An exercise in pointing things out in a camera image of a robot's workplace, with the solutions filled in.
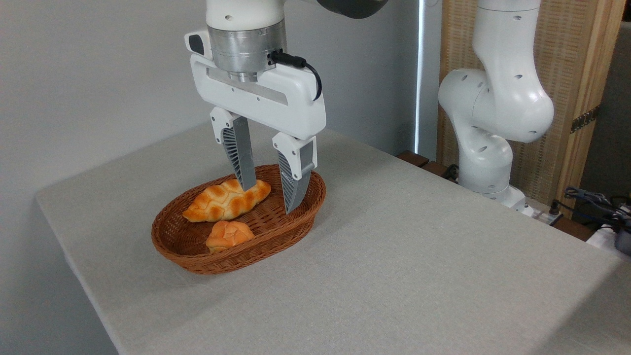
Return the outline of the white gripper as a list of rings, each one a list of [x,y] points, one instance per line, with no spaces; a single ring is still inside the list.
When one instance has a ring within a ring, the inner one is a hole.
[[[314,101],[315,76],[310,70],[277,64],[260,73],[256,82],[239,82],[212,61],[207,30],[186,34],[185,42],[192,52],[198,93],[216,106],[210,114],[215,140],[223,146],[244,191],[256,184],[248,119],[281,131],[273,137],[273,144],[278,151],[285,213],[289,214],[302,203],[311,171],[317,167],[317,142],[311,136],[326,125],[324,97]]]

